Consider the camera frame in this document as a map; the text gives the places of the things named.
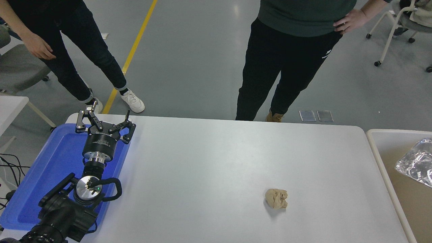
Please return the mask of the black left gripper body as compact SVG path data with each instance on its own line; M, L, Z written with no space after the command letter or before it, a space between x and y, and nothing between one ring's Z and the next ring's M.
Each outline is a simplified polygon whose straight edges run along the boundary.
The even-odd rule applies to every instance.
M109 133L109 130L114 130L115 124L101 122L103 130L99 131L98 126L92 125L88 128L88 138L85 142L84 149L82 151L83 157L90 159L91 155L95 153L104 154L106 159L113 159L117 142L120 139L120 132L114 131L113 134Z

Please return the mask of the person's right hand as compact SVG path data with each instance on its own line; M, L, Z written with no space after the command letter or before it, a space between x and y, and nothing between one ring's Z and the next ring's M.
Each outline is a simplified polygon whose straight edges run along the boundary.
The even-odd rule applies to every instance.
M46 41L39 37L37 34L34 34L32 32L25 33L23 34L21 39L28 51L33 56L45 60L52 60L56 58L56 56L52 54L53 50L49 46L49 44L46 43Z

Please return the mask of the person's left hand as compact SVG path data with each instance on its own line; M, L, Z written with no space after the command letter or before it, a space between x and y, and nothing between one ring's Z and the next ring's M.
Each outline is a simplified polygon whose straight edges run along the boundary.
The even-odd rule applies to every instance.
M363 26L368 20L369 19L363 10L353 9L333 24L334 31L339 32L339 34L345 34Z

